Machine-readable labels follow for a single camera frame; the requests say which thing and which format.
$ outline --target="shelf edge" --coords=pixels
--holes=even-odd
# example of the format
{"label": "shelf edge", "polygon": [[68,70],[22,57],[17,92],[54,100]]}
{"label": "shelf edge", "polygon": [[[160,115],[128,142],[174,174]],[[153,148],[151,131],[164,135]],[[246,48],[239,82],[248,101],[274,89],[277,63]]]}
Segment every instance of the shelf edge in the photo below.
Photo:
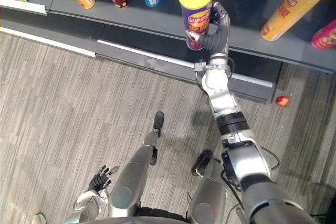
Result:
{"label": "shelf edge", "polygon": [[20,37],[23,37],[23,38],[26,38],[26,39],[35,40],[37,42],[42,42],[42,43],[45,43],[45,44],[49,44],[49,45],[52,45],[52,46],[55,46],[55,47],[63,48],[63,49],[66,49],[66,50],[74,51],[74,52],[77,52],[79,54],[87,55],[87,56],[90,56],[90,57],[93,57],[93,58],[96,57],[95,52],[92,52],[92,51],[89,51],[89,50],[86,50],[86,49],[82,49],[82,48],[79,48],[79,47],[74,47],[74,46],[64,44],[64,43],[61,43],[61,42],[58,42],[58,41],[55,41],[55,40],[46,39],[46,38],[43,38],[43,37],[38,37],[38,36],[35,36],[35,35],[23,33],[21,31],[12,30],[12,29],[5,28],[5,27],[0,27],[0,31],[2,31],[4,33],[7,33],[7,34],[20,36]]}

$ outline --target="shoe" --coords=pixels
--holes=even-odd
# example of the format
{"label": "shoe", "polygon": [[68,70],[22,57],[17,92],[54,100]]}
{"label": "shoe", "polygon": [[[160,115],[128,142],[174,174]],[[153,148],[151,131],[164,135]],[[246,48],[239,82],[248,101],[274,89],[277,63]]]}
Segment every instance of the shoe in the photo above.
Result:
{"label": "shoe", "polygon": [[158,130],[157,131],[157,136],[160,137],[161,136],[161,129],[163,126],[163,122],[164,122],[164,114],[161,111],[157,111],[157,113],[155,114],[155,118],[154,118],[154,125],[153,125],[153,129]]}
{"label": "shoe", "polygon": [[47,224],[46,218],[43,214],[36,214],[33,216],[33,220],[31,224]]}

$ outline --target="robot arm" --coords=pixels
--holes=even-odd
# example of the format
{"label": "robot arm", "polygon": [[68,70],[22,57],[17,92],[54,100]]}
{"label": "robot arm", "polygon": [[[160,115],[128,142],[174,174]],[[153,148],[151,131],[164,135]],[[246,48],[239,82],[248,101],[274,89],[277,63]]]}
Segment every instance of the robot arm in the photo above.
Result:
{"label": "robot arm", "polygon": [[270,168],[240,106],[228,89],[228,36],[230,19],[220,3],[214,3],[217,31],[201,35],[187,30],[191,40],[210,53],[208,64],[195,64],[195,71],[206,71],[202,87],[209,96],[214,118],[226,152],[222,154],[230,183],[242,189],[245,215],[250,223],[311,223],[312,218],[289,193],[270,179]]}
{"label": "robot arm", "polygon": [[72,214],[65,224],[93,221],[100,213],[102,207],[109,202],[107,187],[111,183],[110,177],[118,171],[115,166],[111,170],[102,166],[89,184],[89,189],[81,194],[74,203]]}

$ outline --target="wire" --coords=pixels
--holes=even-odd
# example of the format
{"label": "wire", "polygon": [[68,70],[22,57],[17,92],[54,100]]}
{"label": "wire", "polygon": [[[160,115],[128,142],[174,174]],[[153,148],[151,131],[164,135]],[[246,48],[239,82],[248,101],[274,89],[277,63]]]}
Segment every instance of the wire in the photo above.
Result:
{"label": "wire", "polygon": [[327,216],[327,214],[316,214],[316,215],[313,215],[313,214],[309,214],[310,217],[324,217],[324,216]]}
{"label": "wire", "polygon": [[230,217],[230,214],[232,212],[233,209],[235,209],[236,207],[238,207],[239,204],[235,204],[229,211],[229,213],[227,214],[227,217],[226,217],[226,220],[225,220],[225,224],[228,224],[228,220],[229,220],[229,217]]}
{"label": "wire", "polygon": [[188,201],[189,205],[190,205],[191,200],[192,200],[192,198],[190,196],[190,193],[187,191],[187,201]]}
{"label": "wire", "polygon": [[198,86],[198,87],[199,87],[199,88],[200,88],[206,95],[208,95],[207,92],[205,92],[205,90],[203,89],[202,85],[200,85],[200,82],[199,82],[198,79],[197,79],[197,72],[196,72],[195,82],[196,82],[197,86]]}
{"label": "wire", "polygon": [[271,152],[269,149],[266,149],[265,147],[261,147],[265,152],[268,152],[269,154],[271,154],[276,160],[277,160],[277,164],[276,164],[276,166],[274,166],[274,167],[272,167],[271,168],[271,170],[275,170],[275,169],[277,169],[277,168],[279,168],[280,167],[280,164],[281,164],[281,161],[280,161],[280,159],[278,158],[278,156],[277,155],[275,155],[273,152]]}
{"label": "wire", "polygon": [[242,207],[242,209],[244,209],[243,208],[243,203],[242,203],[241,199],[239,198],[239,196],[237,195],[236,191],[234,190],[232,185],[229,183],[229,181],[227,181],[227,179],[224,178],[224,170],[221,172],[221,178],[225,182],[225,184],[229,187],[229,189],[231,190],[233,195],[236,197],[236,199],[237,199],[238,203],[240,204],[240,206]]}

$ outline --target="pink chip can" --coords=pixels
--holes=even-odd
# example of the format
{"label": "pink chip can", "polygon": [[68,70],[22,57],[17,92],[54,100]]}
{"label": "pink chip can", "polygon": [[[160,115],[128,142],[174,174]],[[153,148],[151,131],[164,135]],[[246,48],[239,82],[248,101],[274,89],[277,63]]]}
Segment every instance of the pink chip can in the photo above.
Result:
{"label": "pink chip can", "polygon": [[336,19],[314,34],[312,45],[319,50],[326,50],[336,45]]}

